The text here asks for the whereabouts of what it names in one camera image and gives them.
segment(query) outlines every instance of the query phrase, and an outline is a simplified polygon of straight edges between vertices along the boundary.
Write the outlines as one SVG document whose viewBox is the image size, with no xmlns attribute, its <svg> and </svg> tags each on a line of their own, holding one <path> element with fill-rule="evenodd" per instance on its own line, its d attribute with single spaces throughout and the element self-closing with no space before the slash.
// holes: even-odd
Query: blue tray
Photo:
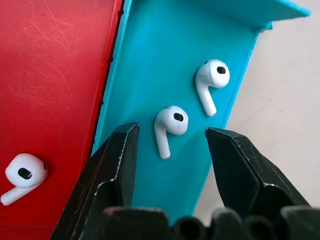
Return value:
<svg viewBox="0 0 320 240">
<path fill-rule="evenodd" d="M 170 222 L 191 215 L 212 160 L 205 128 L 226 126 L 259 33 L 271 21 L 309 12 L 284 0 L 125 0 L 93 152 L 119 125 L 140 123 L 133 206 L 164 209 Z M 195 74 L 220 59 L 229 84 L 211 88 L 217 115 L 207 117 Z M 171 158 L 159 157 L 154 118 L 176 105 L 188 131 L 168 134 Z"/>
</svg>

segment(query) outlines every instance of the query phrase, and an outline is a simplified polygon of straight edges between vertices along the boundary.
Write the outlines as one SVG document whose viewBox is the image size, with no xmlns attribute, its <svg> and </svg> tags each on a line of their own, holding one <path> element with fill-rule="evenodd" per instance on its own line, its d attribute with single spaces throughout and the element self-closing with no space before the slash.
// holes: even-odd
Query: red plastic surface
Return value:
<svg viewBox="0 0 320 240">
<path fill-rule="evenodd" d="M 0 195 L 19 153 L 49 176 L 0 206 L 0 239 L 48 239 L 90 156 L 122 0 L 0 1 Z"/>
</svg>

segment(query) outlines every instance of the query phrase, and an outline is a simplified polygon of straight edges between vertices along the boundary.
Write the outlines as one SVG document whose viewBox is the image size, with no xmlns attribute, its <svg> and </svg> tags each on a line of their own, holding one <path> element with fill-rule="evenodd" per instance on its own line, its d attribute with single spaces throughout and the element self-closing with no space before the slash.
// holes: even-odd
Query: scratch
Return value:
<svg viewBox="0 0 320 240">
<path fill-rule="evenodd" d="M 32 25 L 39 31 L 39 33 L 45 38 L 45 39 L 49 39 L 47 36 L 45 36 L 43 34 L 43 32 L 40 30 L 40 28 L 32 21 L 29 19 L 29 21 L 32 23 Z"/>
<path fill-rule="evenodd" d="M 47 14 L 47 13 L 46 13 L 46 15 L 47 15 L 49 18 L 51 18 L 51 19 L 53 19 L 53 20 L 56 20 L 58 23 L 61 23 L 61 24 L 65 25 L 65 26 L 67 26 L 68 28 L 70 28 L 70 30 L 72 30 L 72 31 L 74 30 L 74 29 L 72 28 L 72 27 L 74 26 L 73 23 L 67 23 L 67 22 L 61 21 L 61 20 L 59 20 L 59 19 L 56 19 L 56 18 L 50 16 L 50 15 Z"/>
<path fill-rule="evenodd" d="M 58 39 L 54 38 L 53 39 L 54 42 L 56 42 L 57 44 L 61 45 L 64 49 L 66 49 L 68 52 L 70 52 L 70 49 L 67 48 L 62 42 L 60 42 Z"/>
<path fill-rule="evenodd" d="M 30 33 L 29 33 L 28 28 L 23 27 L 22 29 L 24 29 L 24 30 L 25 30 L 25 33 L 26 33 L 26 34 L 28 34 L 28 35 L 30 36 Z"/>
<path fill-rule="evenodd" d="M 69 95 L 72 96 L 72 93 L 71 93 L 71 90 L 70 90 L 70 87 L 69 87 L 69 84 L 65 78 L 65 76 L 54 66 L 52 65 L 50 62 L 48 62 L 47 60 L 45 60 L 43 57 L 37 55 L 38 58 L 40 58 L 41 60 L 43 60 L 45 63 L 49 64 L 62 78 L 66 88 L 68 89 L 68 92 L 69 92 Z"/>
<path fill-rule="evenodd" d="M 52 83 L 54 81 L 53 77 L 51 75 L 47 75 L 45 73 L 43 73 L 42 71 L 40 71 L 38 68 L 31 66 L 29 64 L 27 64 L 30 68 L 36 70 L 38 73 L 42 74 L 43 76 L 45 76 L 46 78 L 48 78 L 50 80 L 50 82 Z"/>
<path fill-rule="evenodd" d="M 266 107 L 269 106 L 269 104 L 272 102 L 272 97 L 269 99 L 269 101 L 261 106 L 260 108 L 258 108 L 252 115 L 250 115 L 247 119 L 245 119 L 237 128 L 236 130 L 239 130 L 244 124 L 246 124 L 248 121 L 250 121 L 251 119 L 253 119 L 258 113 L 260 113 L 263 109 L 265 109 Z"/>
<path fill-rule="evenodd" d="M 62 39 L 62 40 L 65 39 L 63 36 L 59 36 L 59 35 L 57 35 L 57 34 L 53 34 L 53 36 L 55 36 L 55 37 L 57 37 L 57 38 L 59 38 L 59 39 Z"/>
<path fill-rule="evenodd" d="M 48 6 L 48 4 L 47 4 L 47 2 L 46 2 L 46 0 L 43 0 L 43 2 L 44 2 L 44 4 L 46 5 L 46 7 L 47 7 L 47 9 L 48 9 L 48 11 L 49 11 L 49 13 L 51 14 L 51 16 L 50 15 L 48 15 L 50 18 L 52 18 L 53 19 L 53 21 L 54 21 L 54 24 L 55 24 L 55 26 L 56 26 L 56 28 L 60 31 L 60 33 L 63 35 L 63 37 L 64 37 L 64 40 L 66 41 L 66 43 L 67 43 L 67 49 L 68 49 L 68 51 L 70 51 L 69 49 L 70 49 L 70 44 L 69 44 L 69 41 L 68 41 L 68 39 L 67 39 L 67 37 L 66 37 L 66 35 L 61 31 L 61 29 L 59 28 L 59 26 L 58 26 L 58 24 L 57 24 L 57 19 L 55 18 L 55 16 L 53 15 L 53 13 L 52 13 L 52 11 L 50 10 L 50 8 L 49 8 L 49 6 Z"/>
<path fill-rule="evenodd" d="M 38 43 L 36 43 L 35 40 L 32 40 L 32 42 L 33 42 L 39 49 L 46 50 L 45 48 L 43 48 L 42 46 L 40 46 Z"/>
</svg>

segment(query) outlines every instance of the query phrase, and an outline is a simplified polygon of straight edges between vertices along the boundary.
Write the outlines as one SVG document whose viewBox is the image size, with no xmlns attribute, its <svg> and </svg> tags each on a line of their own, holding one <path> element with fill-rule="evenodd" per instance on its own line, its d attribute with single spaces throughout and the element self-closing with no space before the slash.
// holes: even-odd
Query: wireless earbud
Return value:
<svg viewBox="0 0 320 240">
<path fill-rule="evenodd" d="M 168 106 L 156 116 L 154 132 L 162 159 L 168 159 L 171 156 L 167 131 L 174 135 L 182 135 L 188 129 L 188 122 L 188 115 L 178 106 Z"/>
<path fill-rule="evenodd" d="M 217 113 L 216 106 L 209 92 L 209 86 L 220 89 L 224 88 L 230 80 L 228 66 L 218 60 L 213 59 L 203 64 L 195 77 L 196 91 L 200 97 L 205 113 L 212 117 Z"/>
<path fill-rule="evenodd" d="M 1 196 L 1 203 L 7 206 L 42 184 L 47 177 L 47 167 L 39 158 L 21 153 L 5 169 L 5 176 L 16 186 Z"/>
</svg>

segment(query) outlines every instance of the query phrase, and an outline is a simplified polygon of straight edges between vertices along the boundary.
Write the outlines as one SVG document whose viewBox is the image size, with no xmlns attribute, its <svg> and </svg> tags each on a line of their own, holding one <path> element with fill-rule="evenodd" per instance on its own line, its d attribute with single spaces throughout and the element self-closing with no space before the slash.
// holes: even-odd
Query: white background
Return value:
<svg viewBox="0 0 320 240">
<path fill-rule="evenodd" d="M 227 129 L 246 135 L 312 205 L 320 207 L 320 0 L 293 0 L 311 17 L 274 23 L 253 52 Z M 194 215 L 223 203 L 210 170 Z"/>
</svg>

